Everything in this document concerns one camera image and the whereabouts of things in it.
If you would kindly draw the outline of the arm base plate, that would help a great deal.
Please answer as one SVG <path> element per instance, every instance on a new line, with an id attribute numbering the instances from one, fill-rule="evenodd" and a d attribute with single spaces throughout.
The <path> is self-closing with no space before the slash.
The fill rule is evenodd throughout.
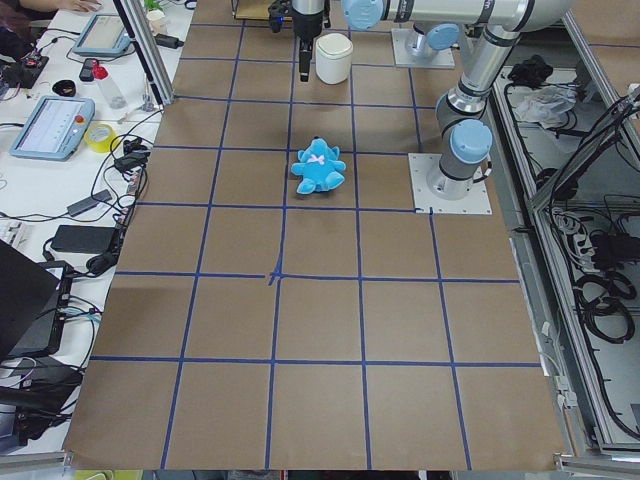
<path id="1" fill-rule="evenodd" d="M 435 50 L 427 37 L 413 29 L 392 29 L 392 46 L 396 67 L 422 69 L 454 69 L 451 48 Z"/>
<path id="2" fill-rule="evenodd" d="M 408 155 L 414 211 L 424 214 L 491 215 L 482 171 L 467 180 L 453 180 L 440 169 L 440 154 Z"/>

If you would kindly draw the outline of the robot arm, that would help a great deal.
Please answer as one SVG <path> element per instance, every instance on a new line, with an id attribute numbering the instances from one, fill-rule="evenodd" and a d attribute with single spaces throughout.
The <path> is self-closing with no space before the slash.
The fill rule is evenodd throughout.
<path id="1" fill-rule="evenodd" d="M 504 62 L 523 32 L 541 30 L 559 20 L 570 1 L 343 1 L 349 26 L 368 30 L 382 20 L 434 21 L 482 25 L 469 63 L 458 84 L 439 100 L 436 118 L 444 153 L 426 175 L 429 189 L 446 200 L 467 196 L 473 176 L 491 149 L 490 129 L 480 120 L 486 98 Z"/>

